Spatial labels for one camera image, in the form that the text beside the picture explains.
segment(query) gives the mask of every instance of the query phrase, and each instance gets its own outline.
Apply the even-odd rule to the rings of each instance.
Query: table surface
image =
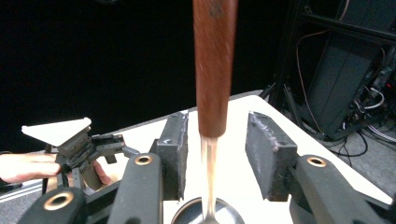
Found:
[[[272,203],[262,199],[245,152],[249,111],[259,112],[271,117],[296,143],[299,155],[318,155],[331,161],[355,190],[384,203],[392,202],[387,194],[339,160],[262,98],[250,95],[231,100],[229,103],[227,130],[219,139],[218,144],[216,180],[218,197],[233,206],[246,223],[257,223],[260,217],[265,217],[266,220],[276,220],[276,223],[292,223],[289,202]],[[161,136],[165,123],[166,119],[163,119],[137,128],[122,130],[119,133],[122,133],[127,146],[138,149],[140,152],[149,152],[153,140]],[[177,209],[184,203],[201,196],[201,140],[198,133],[196,111],[189,114],[188,136],[189,155],[185,200],[163,203],[163,223],[170,223]],[[104,158],[99,159],[106,172],[111,174],[113,181],[122,178],[127,162],[127,159],[121,154],[117,155],[117,159],[118,162],[115,164],[106,164]]]

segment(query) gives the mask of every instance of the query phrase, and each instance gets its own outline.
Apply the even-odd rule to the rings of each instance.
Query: white pad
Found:
[[[88,118],[63,122],[22,126],[22,132],[55,147],[60,146],[71,137],[81,132],[91,124]]]

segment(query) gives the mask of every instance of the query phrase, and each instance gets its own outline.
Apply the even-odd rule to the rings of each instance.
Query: wooden rod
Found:
[[[224,134],[231,92],[237,0],[193,0],[199,132]]]

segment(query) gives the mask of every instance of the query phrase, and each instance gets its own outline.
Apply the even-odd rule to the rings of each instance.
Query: wooden stick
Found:
[[[237,0],[193,0],[199,132],[224,134],[231,92]]]

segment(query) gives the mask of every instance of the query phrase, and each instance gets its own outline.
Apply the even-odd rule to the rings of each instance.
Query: black background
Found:
[[[239,2],[232,94],[272,82],[287,7]],[[108,133],[195,106],[191,1],[2,1],[0,20],[0,150],[43,148],[22,125]]]

